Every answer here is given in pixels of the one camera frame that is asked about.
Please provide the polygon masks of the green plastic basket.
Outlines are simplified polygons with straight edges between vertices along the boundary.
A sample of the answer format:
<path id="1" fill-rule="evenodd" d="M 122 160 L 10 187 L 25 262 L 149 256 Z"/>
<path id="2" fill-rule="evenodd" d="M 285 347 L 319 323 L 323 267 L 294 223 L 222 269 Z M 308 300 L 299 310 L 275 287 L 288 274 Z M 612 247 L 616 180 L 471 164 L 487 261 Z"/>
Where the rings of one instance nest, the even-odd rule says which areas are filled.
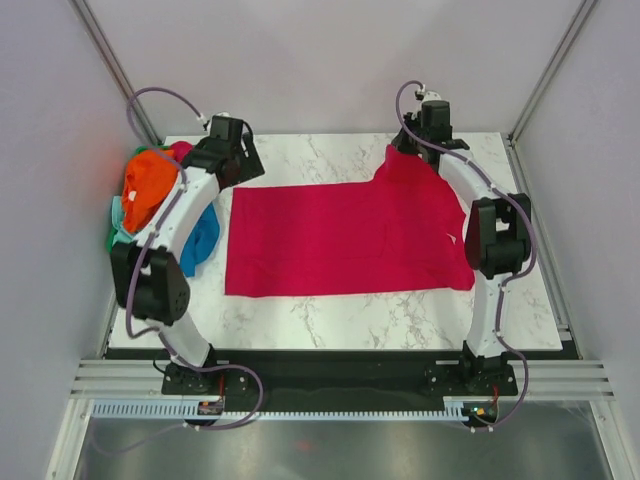
<path id="1" fill-rule="evenodd" d="M 148 200 L 143 200 L 140 206 L 136 204 L 138 184 L 145 186 L 149 181 L 153 155 L 153 152 L 147 154 L 146 147 L 139 147 L 125 167 L 122 194 L 114 196 L 111 202 L 111 228 L 106 240 L 108 252 L 117 242 L 130 242 L 153 216 L 153 207 Z"/>

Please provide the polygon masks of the orange t shirt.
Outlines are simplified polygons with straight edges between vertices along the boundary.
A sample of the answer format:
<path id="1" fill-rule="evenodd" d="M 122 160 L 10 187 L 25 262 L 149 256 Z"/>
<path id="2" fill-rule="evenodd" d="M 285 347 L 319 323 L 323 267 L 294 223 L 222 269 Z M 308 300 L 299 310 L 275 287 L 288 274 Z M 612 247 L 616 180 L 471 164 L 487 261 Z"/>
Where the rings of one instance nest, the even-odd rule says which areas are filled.
<path id="1" fill-rule="evenodd" d="M 148 200 L 149 204 L 153 207 L 154 216 L 157 209 L 173 188 L 178 175 L 178 168 L 156 151 L 147 149 L 147 154 L 150 152 L 154 153 L 152 156 L 153 167 L 150 170 L 149 181 L 146 185 L 138 184 L 136 204 L 140 206 L 143 200 Z"/>

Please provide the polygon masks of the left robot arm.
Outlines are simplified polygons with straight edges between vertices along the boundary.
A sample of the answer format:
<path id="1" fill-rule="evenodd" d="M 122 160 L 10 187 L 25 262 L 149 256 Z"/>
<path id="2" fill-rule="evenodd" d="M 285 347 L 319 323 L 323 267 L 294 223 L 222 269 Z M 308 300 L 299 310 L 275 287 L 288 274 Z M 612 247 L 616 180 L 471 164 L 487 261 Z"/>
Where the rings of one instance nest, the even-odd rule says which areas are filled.
<path id="1" fill-rule="evenodd" d="M 191 291 L 180 257 L 202 213 L 222 191 L 265 173 L 245 120 L 215 115 L 206 132 L 180 163 L 158 152 L 177 168 L 174 184 L 149 223 L 110 253 L 127 335 L 157 335 L 172 361 L 186 367 L 185 382 L 198 393 L 215 389 L 220 371 L 213 347 L 188 312 Z"/>

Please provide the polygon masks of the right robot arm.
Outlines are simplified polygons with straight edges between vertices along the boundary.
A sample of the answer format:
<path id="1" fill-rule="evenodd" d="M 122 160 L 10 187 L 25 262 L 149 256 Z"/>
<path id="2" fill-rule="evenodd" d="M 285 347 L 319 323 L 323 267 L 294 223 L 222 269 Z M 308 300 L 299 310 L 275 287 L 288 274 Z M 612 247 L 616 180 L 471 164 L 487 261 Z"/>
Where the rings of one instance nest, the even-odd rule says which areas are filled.
<path id="1" fill-rule="evenodd" d="M 537 245 L 531 224 L 531 199 L 502 190 L 476 163 L 468 144 L 453 137 L 450 104 L 420 94 L 419 109 L 400 115 L 401 130 L 392 144 L 417 154 L 444 179 L 469 208 L 464 252 L 475 274 L 474 310 L 463 343 L 458 381 L 467 392 L 483 392 L 493 369 L 506 363 L 502 314 L 509 284 L 534 267 Z"/>

